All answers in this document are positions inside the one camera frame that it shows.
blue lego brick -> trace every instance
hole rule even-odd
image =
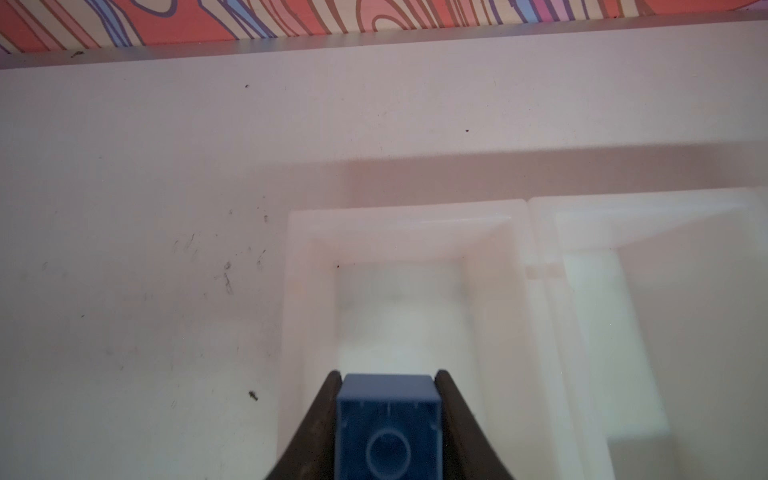
[[[350,373],[336,397],[336,480],[442,480],[442,403],[428,375]]]

wavy line pattern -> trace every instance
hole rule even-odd
[[[0,56],[768,9],[768,0],[0,0]]]

white plastic bin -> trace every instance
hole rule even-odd
[[[278,451],[332,369],[447,369],[516,478],[582,480],[537,263],[522,200],[292,213]]]
[[[768,478],[768,223],[747,189],[530,201],[587,477]],[[610,452],[610,461],[606,458]]]

white plastic container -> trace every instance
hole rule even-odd
[[[325,375],[447,369],[519,480],[582,480],[522,200],[294,212],[278,451]]]
[[[749,190],[530,201],[586,476],[768,475],[768,222]]]

orange and purple pattern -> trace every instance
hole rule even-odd
[[[768,0],[0,0],[0,55],[767,5]]]

